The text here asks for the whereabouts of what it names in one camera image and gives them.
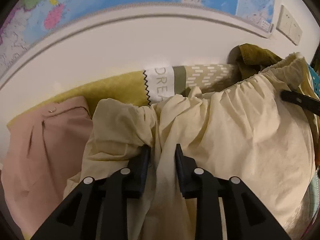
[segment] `white fabric patch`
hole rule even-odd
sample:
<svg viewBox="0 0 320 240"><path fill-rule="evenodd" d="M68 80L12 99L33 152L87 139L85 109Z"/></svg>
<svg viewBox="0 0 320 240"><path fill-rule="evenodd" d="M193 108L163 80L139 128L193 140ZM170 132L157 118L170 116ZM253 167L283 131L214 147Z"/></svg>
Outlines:
<svg viewBox="0 0 320 240"><path fill-rule="evenodd" d="M174 71L172 67L160 67L145 70L146 85L150 104L159 103L174 96Z"/></svg>

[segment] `orange fabric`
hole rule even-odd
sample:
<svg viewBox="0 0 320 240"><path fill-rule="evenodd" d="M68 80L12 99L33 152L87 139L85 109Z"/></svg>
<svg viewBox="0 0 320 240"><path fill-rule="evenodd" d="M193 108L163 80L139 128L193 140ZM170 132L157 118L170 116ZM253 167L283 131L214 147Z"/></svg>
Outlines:
<svg viewBox="0 0 320 240"><path fill-rule="evenodd" d="M17 225L33 235L61 203L67 179L81 170L92 120L84 97L75 97L27 112L8 128L4 196Z"/></svg>

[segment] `map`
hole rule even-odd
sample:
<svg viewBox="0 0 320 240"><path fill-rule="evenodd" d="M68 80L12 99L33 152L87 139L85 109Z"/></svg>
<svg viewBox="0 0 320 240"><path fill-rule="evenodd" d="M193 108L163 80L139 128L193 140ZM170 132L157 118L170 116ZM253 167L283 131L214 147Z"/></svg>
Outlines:
<svg viewBox="0 0 320 240"><path fill-rule="evenodd" d="M275 0L20 0L0 28L0 78L35 42L70 21L124 4L173 2L212 8L269 32Z"/></svg>

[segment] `black zigzag stitching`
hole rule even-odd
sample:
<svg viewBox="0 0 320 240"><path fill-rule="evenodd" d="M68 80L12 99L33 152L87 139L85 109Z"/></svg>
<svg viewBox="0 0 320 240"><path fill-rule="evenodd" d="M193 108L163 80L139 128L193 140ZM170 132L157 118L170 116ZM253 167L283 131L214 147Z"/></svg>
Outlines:
<svg viewBox="0 0 320 240"><path fill-rule="evenodd" d="M150 99L150 96L149 96L149 90L148 90L148 85L147 85L147 83L148 83L148 80L147 80L147 75L146 75L146 70L144 70L143 71L143 74L144 74L144 84L145 84L145 86L146 86L146 91L147 91L147 100L148 100L148 106L151 106L151 101L149 100Z"/></svg>

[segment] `silver rivet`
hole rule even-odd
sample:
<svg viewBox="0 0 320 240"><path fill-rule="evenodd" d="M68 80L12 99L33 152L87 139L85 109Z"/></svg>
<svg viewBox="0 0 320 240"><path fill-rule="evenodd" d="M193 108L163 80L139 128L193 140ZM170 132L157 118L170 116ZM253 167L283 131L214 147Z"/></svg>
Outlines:
<svg viewBox="0 0 320 240"><path fill-rule="evenodd" d="M238 177L232 177L232 178L231 178L231 182L232 182L233 184L239 184L239 183L240 183L240 179L239 179Z"/></svg>
<svg viewBox="0 0 320 240"><path fill-rule="evenodd" d="M127 175L127 174L130 173L130 169L128 169L128 168L123 168L120 172L121 172L122 175Z"/></svg>
<svg viewBox="0 0 320 240"><path fill-rule="evenodd" d="M83 180L84 184L91 184L93 182L93 178L92 177L86 177Z"/></svg>
<svg viewBox="0 0 320 240"><path fill-rule="evenodd" d="M54 107L52 110L49 110L48 112L49 113L54 113L56 110L57 110L57 108Z"/></svg>
<svg viewBox="0 0 320 240"><path fill-rule="evenodd" d="M194 172L195 172L195 174L201 175L204 173L204 170L201 168L195 168Z"/></svg>

